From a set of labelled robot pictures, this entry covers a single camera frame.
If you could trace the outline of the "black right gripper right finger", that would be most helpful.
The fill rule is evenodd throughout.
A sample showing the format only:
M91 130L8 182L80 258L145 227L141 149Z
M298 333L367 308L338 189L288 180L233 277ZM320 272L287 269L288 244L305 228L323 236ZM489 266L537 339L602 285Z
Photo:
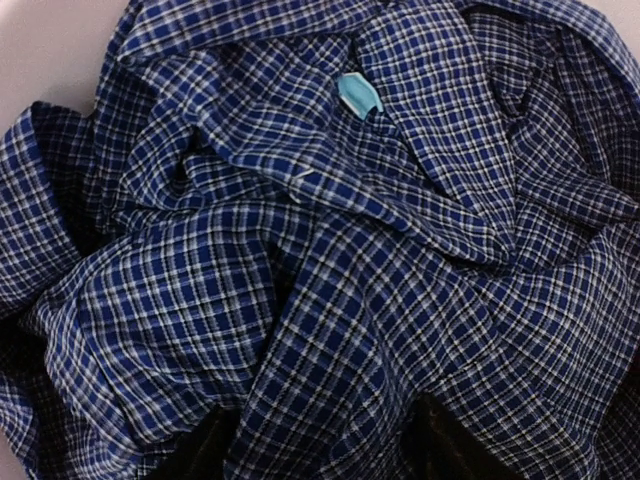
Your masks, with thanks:
M418 479L520 477L490 453L430 394L423 394L414 402L401 445Z

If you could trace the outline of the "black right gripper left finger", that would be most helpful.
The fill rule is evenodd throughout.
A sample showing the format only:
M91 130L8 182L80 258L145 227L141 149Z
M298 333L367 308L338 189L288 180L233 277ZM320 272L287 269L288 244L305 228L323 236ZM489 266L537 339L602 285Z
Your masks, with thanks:
M238 410L215 407L151 473L148 480L220 480L240 420Z

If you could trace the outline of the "blue plaid button shirt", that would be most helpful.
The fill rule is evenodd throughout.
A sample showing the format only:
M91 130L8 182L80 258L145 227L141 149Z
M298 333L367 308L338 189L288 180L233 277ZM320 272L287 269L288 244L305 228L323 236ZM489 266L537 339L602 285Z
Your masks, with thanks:
M576 1L133 1L91 115L1 139L1 430L30 479L639 475L639 65Z

